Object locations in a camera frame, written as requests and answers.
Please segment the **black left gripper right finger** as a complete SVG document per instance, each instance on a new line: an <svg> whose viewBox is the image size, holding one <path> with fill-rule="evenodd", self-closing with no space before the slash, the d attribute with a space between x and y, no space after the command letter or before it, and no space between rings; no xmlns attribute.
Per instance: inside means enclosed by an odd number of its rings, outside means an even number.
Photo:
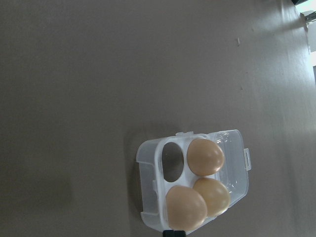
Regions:
<svg viewBox="0 0 316 237"><path fill-rule="evenodd" d="M186 237L185 231L174 231L174 237Z"/></svg>

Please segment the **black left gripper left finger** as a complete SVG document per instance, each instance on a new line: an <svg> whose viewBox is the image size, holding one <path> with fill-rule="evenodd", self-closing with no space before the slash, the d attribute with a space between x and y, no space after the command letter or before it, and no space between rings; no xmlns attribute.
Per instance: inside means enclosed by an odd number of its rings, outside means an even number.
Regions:
<svg viewBox="0 0 316 237"><path fill-rule="evenodd" d="M163 237L175 237L175 231L174 230L164 230Z"/></svg>

